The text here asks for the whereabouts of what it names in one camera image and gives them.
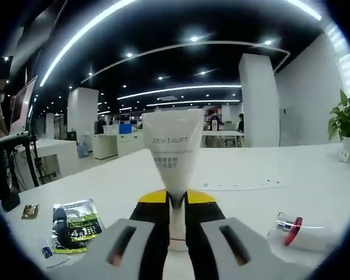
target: laptop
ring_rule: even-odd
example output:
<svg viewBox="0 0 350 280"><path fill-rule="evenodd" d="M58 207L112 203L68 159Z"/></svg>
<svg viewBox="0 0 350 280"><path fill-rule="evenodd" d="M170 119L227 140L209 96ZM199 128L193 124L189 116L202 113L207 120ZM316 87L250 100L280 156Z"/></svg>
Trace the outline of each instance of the laptop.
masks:
<svg viewBox="0 0 350 280"><path fill-rule="evenodd" d="M0 144L28 136L29 132L26 131L26 122L33 110L33 106L29 108L29 105L36 80L37 76L28 82L15 96L9 135L0 138Z"/></svg>

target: blue box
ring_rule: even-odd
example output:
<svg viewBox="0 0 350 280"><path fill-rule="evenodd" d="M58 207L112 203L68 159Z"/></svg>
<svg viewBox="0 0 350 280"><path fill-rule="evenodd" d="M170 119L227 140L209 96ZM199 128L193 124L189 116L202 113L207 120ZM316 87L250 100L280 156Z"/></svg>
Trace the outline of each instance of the blue box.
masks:
<svg viewBox="0 0 350 280"><path fill-rule="evenodd" d="M119 134L130 134L132 133L131 124L120 124L119 125Z"/></svg>

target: black ceiling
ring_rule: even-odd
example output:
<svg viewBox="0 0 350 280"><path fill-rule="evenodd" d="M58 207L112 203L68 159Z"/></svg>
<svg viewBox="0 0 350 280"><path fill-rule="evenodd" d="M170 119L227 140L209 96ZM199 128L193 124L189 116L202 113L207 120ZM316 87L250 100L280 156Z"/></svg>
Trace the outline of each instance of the black ceiling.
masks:
<svg viewBox="0 0 350 280"><path fill-rule="evenodd" d="M239 45L193 45L157 52L129 60L101 73L81 85L89 72L125 58L127 52L142 53L159 47L187 43L191 36L202 40L247 41L262 43L273 39L273 47L291 53L286 63L301 53L320 33L319 22L284 0L137 0L105 18L86 33L55 67L39 95L36 114L60 113L67 107L69 86L93 88L104 92L101 110L117 112L121 104L141 110L157 102L159 96L174 94L182 100L205 97L241 99L240 90L190 90L118 100L117 97L176 86L239 84L239 61L243 53L271 58L276 67L284 54ZM62 11L54 34L38 56L35 72L41 80L52 60L68 40L112 1L69 0ZM195 75L213 70L206 75ZM158 80L159 76L168 77Z"/></svg>

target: snack package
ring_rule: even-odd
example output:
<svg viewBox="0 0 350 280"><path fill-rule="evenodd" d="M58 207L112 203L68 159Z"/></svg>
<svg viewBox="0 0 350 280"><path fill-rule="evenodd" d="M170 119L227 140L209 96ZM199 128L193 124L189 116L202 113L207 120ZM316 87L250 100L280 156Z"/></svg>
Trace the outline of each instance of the snack package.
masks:
<svg viewBox="0 0 350 280"><path fill-rule="evenodd" d="M35 219L39 211L38 205L25 205L23 209L22 219Z"/></svg>
<svg viewBox="0 0 350 280"><path fill-rule="evenodd" d="M53 206L52 251L82 253L104 227L92 199Z"/></svg>

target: blue sticker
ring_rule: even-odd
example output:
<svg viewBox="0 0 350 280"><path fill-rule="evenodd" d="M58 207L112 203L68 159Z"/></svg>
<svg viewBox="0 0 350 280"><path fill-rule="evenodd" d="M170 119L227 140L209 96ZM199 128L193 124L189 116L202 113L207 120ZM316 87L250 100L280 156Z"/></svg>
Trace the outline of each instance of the blue sticker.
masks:
<svg viewBox="0 0 350 280"><path fill-rule="evenodd" d="M41 252L43 253L45 258L50 258L53 256L52 250L49 247L42 248Z"/></svg>

